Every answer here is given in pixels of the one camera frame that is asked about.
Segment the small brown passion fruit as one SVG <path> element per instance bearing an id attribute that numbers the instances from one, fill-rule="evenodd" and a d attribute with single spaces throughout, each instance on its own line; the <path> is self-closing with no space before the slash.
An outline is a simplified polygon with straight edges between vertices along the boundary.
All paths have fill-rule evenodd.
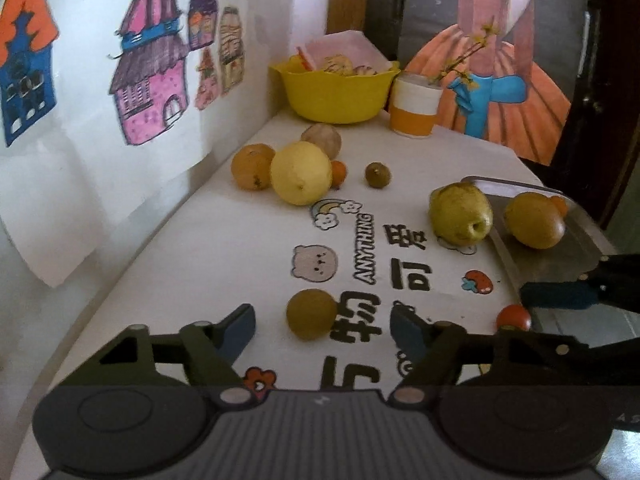
<path id="1" fill-rule="evenodd" d="M 364 170 L 364 178 L 370 188 L 386 188 L 392 180 L 390 168 L 382 164 L 382 162 L 371 162 Z"/>

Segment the girl painting poster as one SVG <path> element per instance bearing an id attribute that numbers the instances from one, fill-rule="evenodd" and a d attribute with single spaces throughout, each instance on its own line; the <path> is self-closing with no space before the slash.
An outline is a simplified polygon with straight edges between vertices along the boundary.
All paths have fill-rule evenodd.
<path id="1" fill-rule="evenodd" d="M 437 122 L 547 166 L 582 71 L 587 0 L 406 0 L 399 58 L 407 72 L 435 76 L 491 18 L 498 36 L 462 65 L 480 88 L 450 73 Z"/>

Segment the orange tangerine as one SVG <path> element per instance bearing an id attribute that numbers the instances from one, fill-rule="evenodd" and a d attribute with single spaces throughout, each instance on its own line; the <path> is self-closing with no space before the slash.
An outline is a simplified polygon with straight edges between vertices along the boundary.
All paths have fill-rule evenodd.
<path id="1" fill-rule="evenodd" d="M 550 197 L 551 203 L 559 211 L 562 218 L 565 218 L 568 214 L 568 205 L 564 197 L 555 195 Z"/>

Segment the small orange kumquat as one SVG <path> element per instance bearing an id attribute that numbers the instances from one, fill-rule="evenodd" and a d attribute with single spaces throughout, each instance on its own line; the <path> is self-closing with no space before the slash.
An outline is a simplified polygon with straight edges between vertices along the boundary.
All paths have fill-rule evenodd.
<path id="1" fill-rule="evenodd" d="M 332 160 L 332 183 L 331 188 L 339 190 L 348 175 L 347 167 L 340 160 Z"/>

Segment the walnuts in bowl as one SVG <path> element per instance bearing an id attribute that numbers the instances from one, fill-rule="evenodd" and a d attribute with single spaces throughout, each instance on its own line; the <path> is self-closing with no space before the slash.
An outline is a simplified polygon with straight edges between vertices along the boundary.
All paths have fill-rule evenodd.
<path id="1" fill-rule="evenodd" d="M 320 70 L 325 73 L 350 77 L 350 76 L 372 76 L 378 72 L 370 65 L 355 65 L 350 58 L 342 54 L 327 56 L 321 65 Z"/>

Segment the yellow lemon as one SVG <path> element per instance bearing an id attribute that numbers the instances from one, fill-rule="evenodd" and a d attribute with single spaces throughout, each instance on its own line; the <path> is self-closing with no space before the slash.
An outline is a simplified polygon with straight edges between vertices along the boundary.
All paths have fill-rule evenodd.
<path id="1" fill-rule="evenodd" d="M 306 141 L 288 144 L 270 165 L 271 186 L 285 203 L 311 205 L 329 192 L 332 165 L 326 153 Z"/>

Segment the large brown mango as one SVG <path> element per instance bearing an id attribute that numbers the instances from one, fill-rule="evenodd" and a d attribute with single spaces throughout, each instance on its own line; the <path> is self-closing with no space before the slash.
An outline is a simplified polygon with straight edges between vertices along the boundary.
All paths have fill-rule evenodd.
<path id="1" fill-rule="evenodd" d="M 511 198 L 503 211 L 508 232 L 521 244 L 534 249 L 550 249 L 565 234 L 565 222 L 551 198 L 526 192 Z"/>

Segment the yellow flower twig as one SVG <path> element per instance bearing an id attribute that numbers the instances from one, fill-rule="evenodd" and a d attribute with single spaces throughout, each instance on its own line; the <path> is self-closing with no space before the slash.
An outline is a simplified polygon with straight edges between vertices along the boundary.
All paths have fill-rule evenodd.
<path id="1" fill-rule="evenodd" d="M 497 37 L 500 32 L 498 23 L 495 18 L 491 18 L 488 23 L 480 25 L 480 32 L 470 36 L 470 43 L 465 47 L 462 53 L 455 58 L 450 58 L 440 68 L 435 76 L 429 76 L 427 81 L 432 86 L 439 86 L 442 81 L 450 74 L 457 75 L 457 81 L 463 84 L 470 91 L 480 88 L 480 85 L 472 78 L 472 74 L 468 68 L 462 65 L 469 61 L 474 54 L 487 48 L 489 40 Z"/>

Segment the red cherry tomato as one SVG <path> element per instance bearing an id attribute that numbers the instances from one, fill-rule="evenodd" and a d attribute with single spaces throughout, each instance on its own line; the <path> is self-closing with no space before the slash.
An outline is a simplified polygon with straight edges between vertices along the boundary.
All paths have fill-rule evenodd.
<path id="1" fill-rule="evenodd" d="M 532 316 L 521 304 L 509 304 L 498 313 L 496 318 L 498 330 L 508 328 L 528 332 L 532 328 L 532 323 Z"/>

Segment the dull orange fruit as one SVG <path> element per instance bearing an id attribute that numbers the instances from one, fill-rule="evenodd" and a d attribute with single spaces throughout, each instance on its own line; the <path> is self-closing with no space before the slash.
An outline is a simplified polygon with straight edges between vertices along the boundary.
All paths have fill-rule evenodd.
<path id="1" fill-rule="evenodd" d="M 276 152 L 263 143 L 243 146 L 233 157 L 231 174 L 239 188 L 262 191 L 271 185 L 270 166 Z"/>

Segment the tan round fruit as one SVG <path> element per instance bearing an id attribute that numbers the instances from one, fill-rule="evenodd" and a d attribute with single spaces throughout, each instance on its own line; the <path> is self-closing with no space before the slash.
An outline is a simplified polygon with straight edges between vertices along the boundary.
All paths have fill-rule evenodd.
<path id="1" fill-rule="evenodd" d="M 309 126 L 300 135 L 300 140 L 317 145 L 329 159 L 337 159 L 342 148 L 342 137 L 336 128 L 321 122 Z"/>

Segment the pink cloth in bowl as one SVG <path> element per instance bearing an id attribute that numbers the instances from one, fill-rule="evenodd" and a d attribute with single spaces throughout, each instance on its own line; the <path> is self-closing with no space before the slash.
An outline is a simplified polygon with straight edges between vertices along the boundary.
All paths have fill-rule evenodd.
<path id="1" fill-rule="evenodd" d="M 360 30 L 345 30 L 324 35 L 297 48 L 297 53 L 308 70 L 320 70 L 323 60 L 330 55 L 346 55 L 355 65 L 367 64 L 384 73 L 392 63 Z"/>

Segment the house drawings paper sheet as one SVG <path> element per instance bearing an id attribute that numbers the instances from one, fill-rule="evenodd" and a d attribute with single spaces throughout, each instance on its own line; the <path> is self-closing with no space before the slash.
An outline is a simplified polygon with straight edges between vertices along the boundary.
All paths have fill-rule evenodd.
<path id="1" fill-rule="evenodd" d="M 1 223 L 62 285 L 162 185 L 270 115 L 293 0 L 1 0 Z"/>

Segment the green yellow pear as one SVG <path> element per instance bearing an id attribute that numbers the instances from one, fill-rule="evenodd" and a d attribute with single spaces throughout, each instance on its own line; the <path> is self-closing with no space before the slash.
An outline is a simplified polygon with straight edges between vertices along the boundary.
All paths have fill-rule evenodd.
<path id="1" fill-rule="evenodd" d="M 428 218 L 434 234 L 454 247 L 476 245 L 494 224 L 488 198 L 469 182 L 454 182 L 431 192 Z"/>

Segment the yellow plastic bowl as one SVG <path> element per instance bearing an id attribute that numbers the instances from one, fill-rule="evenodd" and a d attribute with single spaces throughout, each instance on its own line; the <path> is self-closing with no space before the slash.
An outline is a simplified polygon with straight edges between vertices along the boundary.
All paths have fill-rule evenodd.
<path id="1" fill-rule="evenodd" d="M 301 118 L 331 125 L 366 122 L 383 109 L 400 72 L 393 62 L 376 75 L 343 76 L 305 70 L 298 55 L 273 65 L 281 76 L 288 105 Z"/>

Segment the small brown kiwi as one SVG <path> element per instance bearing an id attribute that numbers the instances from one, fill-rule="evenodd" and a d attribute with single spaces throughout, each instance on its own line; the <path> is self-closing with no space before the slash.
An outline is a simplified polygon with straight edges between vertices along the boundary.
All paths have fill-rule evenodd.
<path id="1" fill-rule="evenodd" d="M 336 316 L 337 302 L 318 288 L 301 290 L 286 306 L 288 328 L 301 340 L 316 340 L 329 333 Z"/>

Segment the metal tray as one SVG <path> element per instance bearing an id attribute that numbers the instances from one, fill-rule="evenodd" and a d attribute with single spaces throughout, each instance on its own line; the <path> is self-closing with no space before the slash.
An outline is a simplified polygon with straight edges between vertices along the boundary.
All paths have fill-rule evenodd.
<path id="1" fill-rule="evenodd" d="M 596 222 L 567 198 L 568 214 L 564 218 L 565 234 L 550 249 L 533 249 L 520 243 L 511 235 L 503 222 L 503 211 L 510 199 L 525 192 L 544 196 L 558 196 L 557 190 L 530 183 L 497 178 L 469 176 L 470 182 L 479 188 L 491 203 L 494 226 L 490 239 L 503 262 L 506 274 L 514 289 L 527 282 L 572 282 L 582 272 L 593 269 L 603 256 L 615 255 L 617 250 L 596 225 Z M 625 339 L 628 323 L 622 311 L 597 304 L 579 312 L 564 309 L 533 310 L 536 330 L 546 333 L 573 335 L 590 344 Z"/>

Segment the white orange cup vase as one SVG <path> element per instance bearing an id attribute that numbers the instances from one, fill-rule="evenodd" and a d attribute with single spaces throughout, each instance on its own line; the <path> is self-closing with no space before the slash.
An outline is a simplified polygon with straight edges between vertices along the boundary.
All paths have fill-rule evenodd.
<path id="1" fill-rule="evenodd" d="M 426 138 L 436 124 L 442 88 L 425 77 L 402 72 L 390 94 L 390 128 L 412 138 Z"/>

